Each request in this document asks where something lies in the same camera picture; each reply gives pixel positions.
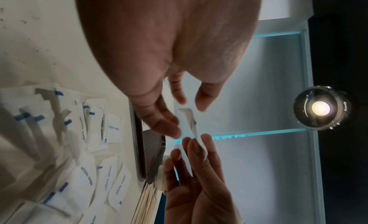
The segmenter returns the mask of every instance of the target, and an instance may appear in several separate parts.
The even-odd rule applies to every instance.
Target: stack of paper
[[[141,198],[137,209],[134,213],[132,224],[148,224],[151,223],[152,215],[154,214],[157,199],[156,195],[158,191],[153,184],[149,185],[147,182],[143,187]]]
[[[130,172],[99,154],[122,141],[106,98],[49,83],[0,89],[0,104],[0,224],[97,224],[120,209]]]

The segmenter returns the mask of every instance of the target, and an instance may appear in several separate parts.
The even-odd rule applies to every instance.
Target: led light
[[[331,107],[323,101],[316,101],[312,105],[312,111],[318,116],[326,116],[330,113]]]

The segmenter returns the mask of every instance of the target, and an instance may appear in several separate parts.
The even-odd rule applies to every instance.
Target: skin
[[[205,111],[234,72],[255,31],[261,0],[76,0],[89,46],[110,80],[154,131],[180,137],[162,98],[168,77],[186,103],[184,72],[202,81]]]
[[[220,157],[209,134],[201,136],[208,150],[204,154],[196,139],[186,137],[182,144],[193,170],[191,177],[180,150],[171,152],[163,172],[167,185],[165,223],[238,223],[240,217],[225,185]],[[177,182],[176,168],[180,185]]]

